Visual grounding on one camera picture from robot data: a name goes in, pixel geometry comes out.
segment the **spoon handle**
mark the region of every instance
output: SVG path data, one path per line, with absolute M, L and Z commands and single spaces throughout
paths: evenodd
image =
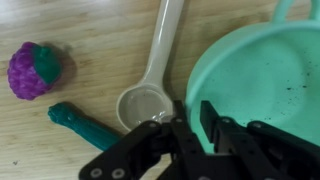
M 140 83 L 162 87 L 184 0 L 161 0 L 146 72 Z

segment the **white spoon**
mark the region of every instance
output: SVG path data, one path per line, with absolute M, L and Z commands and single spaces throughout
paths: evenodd
M 174 115 L 172 101 L 163 89 L 163 74 L 183 3 L 184 0 L 161 0 L 146 72 L 118 99 L 117 116 L 128 130 L 146 120 L 162 122 Z

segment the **green leaf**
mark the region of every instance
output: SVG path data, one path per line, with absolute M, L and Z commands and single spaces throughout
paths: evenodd
M 35 45 L 32 48 L 34 68 L 46 84 L 52 84 L 60 76 L 62 67 L 52 50 Z

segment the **plastic bowl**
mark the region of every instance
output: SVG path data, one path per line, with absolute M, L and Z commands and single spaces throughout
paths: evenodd
M 223 37 L 194 67 L 187 115 L 206 152 L 213 144 L 200 124 L 202 100 L 240 125 L 262 120 L 320 145 L 320 0 L 304 21 L 285 21 L 291 4 L 281 0 L 272 22 Z

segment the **wooden table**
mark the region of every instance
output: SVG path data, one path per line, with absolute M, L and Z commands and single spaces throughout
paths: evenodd
M 173 99 L 183 100 L 201 54 L 239 27 L 268 21 L 276 0 L 185 0 L 165 75 Z M 2 0 L 0 2 L 0 179 L 77 179 L 101 153 L 67 128 L 53 124 L 48 107 L 69 101 L 87 115 L 126 133 L 115 114 L 120 93 L 142 76 L 160 0 Z M 305 18 L 299 1 L 290 18 Z M 54 89 L 34 101 L 15 98 L 8 60 L 24 41 L 55 47 L 64 66 Z M 164 162 L 148 172 L 154 179 Z

